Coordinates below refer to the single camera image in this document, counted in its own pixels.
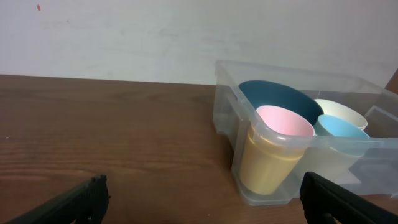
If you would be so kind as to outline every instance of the plastic bin handle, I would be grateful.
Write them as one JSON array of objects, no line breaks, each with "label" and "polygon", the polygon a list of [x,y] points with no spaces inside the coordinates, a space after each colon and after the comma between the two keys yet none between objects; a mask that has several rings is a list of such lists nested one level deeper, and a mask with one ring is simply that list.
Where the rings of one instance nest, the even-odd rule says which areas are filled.
[{"label": "plastic bin handle", "polygon": [[326,180],[314,172],[304,175],[300,189],[305,218],[309,224],[398,223],[398,216]]},{"label": "plastic bin handle", "polygon": [[243,110],[242,108],[238,105],[238,101],[233,95],[227,94],[226,98],[228,99],[230,105],[232,106],[232,109],[234,109],[236,116],[238,116],[239,120],[244,120],[247,119],[246,117],[243,116]]}]

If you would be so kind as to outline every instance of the clear plastic storage bin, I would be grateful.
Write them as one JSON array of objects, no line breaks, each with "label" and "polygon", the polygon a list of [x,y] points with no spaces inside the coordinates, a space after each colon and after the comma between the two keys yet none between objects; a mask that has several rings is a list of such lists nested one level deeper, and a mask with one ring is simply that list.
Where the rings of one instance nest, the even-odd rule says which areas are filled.
[{"label": "clear plastic storage bin", "polygon": [[[321,172],[322,175],[327,170],[328,175],[332,175],[326,178],[353,193],[388,194],[391,197],[398,195],[398,95],[362,78],[348,75],[225,60],[216,62],[216,76],[213,122],[217,133],[227,135],[234,149],[232,173],[246,203],[283,204],[298,197],[303,173],[309,171],[303,164],[300,165],[300,161],[312,165],[317,164],[322,157],[330,158],[333,163],[317,164],[318,169],[311,171]],[[239,89],[238,85],[248,80],[284,84],[313,99],[322,98],[346,105],[366,118],[368,126],[364,131],[370,138],[279,134],[265,125]],[[297,158],[303,149],[305,152],[298,157],[297,164],[289,165],[294,168],[286,177],[282,177],[281,183],[275,189],[261,189],[262,193],[258,194],[249,190],[241,181],[250,182],[246,180],[246,168],[258,158],[256,153],[249,152],[251,144],[272,146],[272,159],[267,161],[267,167],[264,167],[267,174],[264,175],[271,175],[276,179],[279,178],[281,162],[286,164],[291,157]],[[360,151],[361,156],[354,160],[351,158],[353,165],[349,169],[341,170],[339,163],[346,158],[336,156],[331,149],[356,150]]]}]

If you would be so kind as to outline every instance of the cup rim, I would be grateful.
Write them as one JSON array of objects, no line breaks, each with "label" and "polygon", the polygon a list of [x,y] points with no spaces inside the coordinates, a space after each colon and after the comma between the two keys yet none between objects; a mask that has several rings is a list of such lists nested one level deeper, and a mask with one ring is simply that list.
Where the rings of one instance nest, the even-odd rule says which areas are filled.
[{"label": "cup rim", "polygon": [[328,131],[328,132],[329,132],[332,136],[334,136],[334,137],[349,137],[349,138],[352,138],[351,136],[335,136],[333,133],[331,133],[331,132],[328,130],[328,128],[326,128],[326,127],[323,125],[322,121],[320,120],[321,118],[325,118],[325,117],[327,117],[327,118],[333,118],[333,119],[338,119],[338,120],[340,120],[341,122],[345,123],[346,125],[350,126],[351,128],[353,128],[353,129],[355,129],[355,130],[357,130],[357,131],[363,133],[364,135],[366,135],[366,136],[364,136],[364,138],[370,138],[370,136],[369,136],[366,132],[364,132],[361,128],[357,127],[357,126],[354,125],[353,123],[350,123],[349,121],[346,121],[346,120],[344,120],[344,119],[341,119],[341,118],[339,118],[339,117],[336,117],[336,116],[333,116],[333,115],[329,115],[329,114],[323,114],[323,115],[319,116],[319,117],[318,117],[317,123],[318,123],[323,129],[325,129],[326,131]]},{"label": "cup rim", "polygon": [[276,108],[276,109],[278,109],[278,110],[284,110],[284,111],[289,112],[290,114],[292,114],[292,115],[295,116],[296,118],[298,118],[298,119],[304,121],[304,123],[305,123],[306,125],[308,125],[308,127],[311,127],[312,135],[301,135],[301,136],[315,136],[315,129],[313,128],[312,124],[311,124],[307,119],[305,119],[303,116],[297,114],[296,112],[291,111],[291,110],[288,110],[288,109],[283,108],[283,107],[281,107],[281,106],[274,106],[274,105],[262,105],[262,106],[259,106],[259,107],[256,109],[256,113],[260,116],[262,122],[264,122],[264,124],[265,124],[268,128],[270,128],[271,130],[275,131],[276,133],[278,133],[278,134],[283,134],[283,135],[288,135],[288,136],[298,136],[298,135],[289,135],[289,134],[280,133],[280,132],[276,131],[275,129],[272,129],[272,128],[263,120],[263,118],[261,117],[260,113],[258,112],[258,109],[260,109],[260,108]]}]

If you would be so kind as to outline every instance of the white wall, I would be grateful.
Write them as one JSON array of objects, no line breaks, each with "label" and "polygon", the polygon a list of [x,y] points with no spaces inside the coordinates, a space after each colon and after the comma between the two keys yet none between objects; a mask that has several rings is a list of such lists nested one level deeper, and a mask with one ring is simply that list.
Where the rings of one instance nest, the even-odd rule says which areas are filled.
[{"label": "white wall", "polygon": [[0,0],[0,73],[214,84],[214,61],[232,59],[384,86],[397,11],[396,0]]}]

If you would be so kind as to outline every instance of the plastic cup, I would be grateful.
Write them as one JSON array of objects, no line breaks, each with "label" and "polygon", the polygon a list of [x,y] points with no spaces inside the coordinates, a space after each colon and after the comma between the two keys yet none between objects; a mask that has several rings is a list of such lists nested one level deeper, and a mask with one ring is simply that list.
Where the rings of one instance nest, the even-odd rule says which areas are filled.
[{"label": "plastic cup", "polygon": [[289,86],[263,80],[242,82],[239,88],[253,105],[280,106],[297,113],[314,125],[323,114],[321,106],[306,94]]},{"label": "plastic cup", "polygon": [[[261,106],[256,111],[265,124],[278,133],[295,136],[315,133],[306,119],[285,108]],[[272,194],[301,159],[306,147],[286,148],[268,141],[266,136],[253,141],[253,136],[254,129],[250,127],[239,176],[249,190],[261,195]]]},{"label": "plastic cup", "polygon": [[[355,125],[331,115],[321,115],[314,125],[314,129],[317,136],[369,137]],[[358,148],[310,147],[305,151],[294,172],[301,179],[306,172],[312,171],[330,181],[334,181],[360,159],[365,151],[366,149]]]},{"label": "plastic cup", "polygon": [[322,107],[324,114],[346,120],[362,130],[368,125],[368,122],[362,115],[345,105],[324,99],[315,99],[315,101]]}]

